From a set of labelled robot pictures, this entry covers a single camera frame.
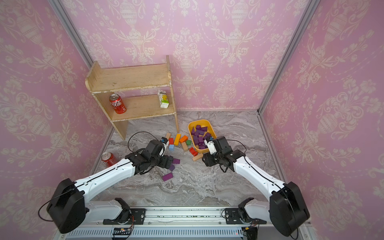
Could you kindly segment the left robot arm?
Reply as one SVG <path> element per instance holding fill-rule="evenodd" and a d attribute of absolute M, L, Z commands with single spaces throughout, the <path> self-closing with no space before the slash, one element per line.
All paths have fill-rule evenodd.
<path fill-rule="evenodd" d="M 144 175 L 154 167 L 169 169 L 174 158 L 165 155 L 168 146 L 167 138 L 152 140 L 146 148 L 126 155 L 116 164 L 94 175 L 76 181 L 69 178 L 61 181 L 52 198 L 45 204 L 51 221 L 62 234 L 75 230 L 83 223 L 134 222 L 131 208 L 123 199 L 93 199 L 116 183 L 135 175 Z"/>

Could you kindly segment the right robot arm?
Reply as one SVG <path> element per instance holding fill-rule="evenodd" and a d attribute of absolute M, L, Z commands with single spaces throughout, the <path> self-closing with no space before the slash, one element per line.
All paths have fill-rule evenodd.
<path fill-rule="evenodd" d="M 228 140 L 221 136 L 205 141 L 208 153 L 203 155 L 207 167 L 219 165 L 222 172 L 239 174 L 255 186 L 267 199 L 258 202 L 248 198 L 238 205 L 238 216 L 244 224 L 253 221 L 270 222 L 283 236 L 289 237 L 310 218 L 302 192 L 293 182 L 285 183 L 274 178 L 254 164 L 240 150 L 233 150 Z"/>

